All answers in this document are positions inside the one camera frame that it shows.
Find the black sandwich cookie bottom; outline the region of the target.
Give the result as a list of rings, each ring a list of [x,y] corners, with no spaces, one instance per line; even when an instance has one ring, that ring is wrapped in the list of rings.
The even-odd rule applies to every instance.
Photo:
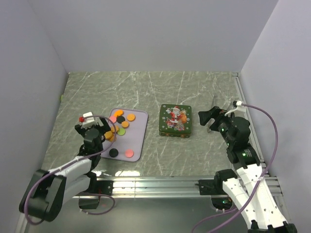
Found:
[[[116,148],[112,148],[112,149],[109,151],[109,156],[112,157],[112,158],[117,157],[118,154],[119,154],[119,151],[118,151]]]

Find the gold tin lid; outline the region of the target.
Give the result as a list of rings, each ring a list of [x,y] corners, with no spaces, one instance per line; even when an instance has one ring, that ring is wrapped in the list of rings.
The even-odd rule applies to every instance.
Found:
[[[192,131],[192,107],[189,105],[162,104],[159,112],[159,130]]]

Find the round tan biscuit top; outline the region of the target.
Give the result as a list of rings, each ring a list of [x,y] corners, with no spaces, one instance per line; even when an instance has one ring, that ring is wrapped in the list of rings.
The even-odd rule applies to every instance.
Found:
[[[134,114],[128,114],[126,118],[128,121],[134,121],[136,119],[136,116]]]

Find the green cookie tin box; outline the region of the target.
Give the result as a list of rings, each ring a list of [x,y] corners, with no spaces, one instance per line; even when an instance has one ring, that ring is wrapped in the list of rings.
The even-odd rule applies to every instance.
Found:
[[[189,138],[191,135],[192,131],[191,130],[175,130],[173,128],[169,129],[161,129],[159,130],[159,135],[160,136],[171,136],[171,137],[181,137],[181,138]]]

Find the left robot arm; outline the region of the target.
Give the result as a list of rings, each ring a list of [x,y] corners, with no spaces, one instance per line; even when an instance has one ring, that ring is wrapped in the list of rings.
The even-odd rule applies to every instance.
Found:
[[[19,211],[31,225],[53,221],[64,203],[74,196],[93,195],[98,189],[93,169],[101,154],[110,146],[103,147],[104,134],[115,127],[105,116],[82,116],[75,131],[83,138],[79,153],[71,161],[50,170],[37,170],[19,204]]]

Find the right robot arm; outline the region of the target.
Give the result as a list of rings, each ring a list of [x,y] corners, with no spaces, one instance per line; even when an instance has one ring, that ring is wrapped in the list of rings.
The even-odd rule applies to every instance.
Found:
[[[209,128],[221,134],[227,145],[228,159],[234,167],[216,172],[214,188],[216,192],[231,198],[237,212],[211,232],[217,232],[242,215],[249,233],[295,233],[296,226],[289,223],[279,210],[264,177],[267,170],[262,168],[249,142],[250,122],[234,114],[236,111],[245,112],[247,104],[238,101],[235,107],[226,111],[214,106],[198,113],[202,126],[214,120]]]

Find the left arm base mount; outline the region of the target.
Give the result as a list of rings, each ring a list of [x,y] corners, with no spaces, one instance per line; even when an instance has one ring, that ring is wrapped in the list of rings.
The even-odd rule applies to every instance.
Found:
[[[116,201],[112,197],[113,181],[96,181],[94,185],[79,194],[79,208],[84,210],[95,210],[100,206],[100,201],[108,199],[112,202],[111,210]]]

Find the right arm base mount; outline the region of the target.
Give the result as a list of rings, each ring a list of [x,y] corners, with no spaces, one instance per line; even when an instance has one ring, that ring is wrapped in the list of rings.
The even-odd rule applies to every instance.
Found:
[[[201,196],[211,196],[211,204],[215,210],[229,210],[232,208],[232,200],[217,187],[214,180],[199,180],[197,186]]]

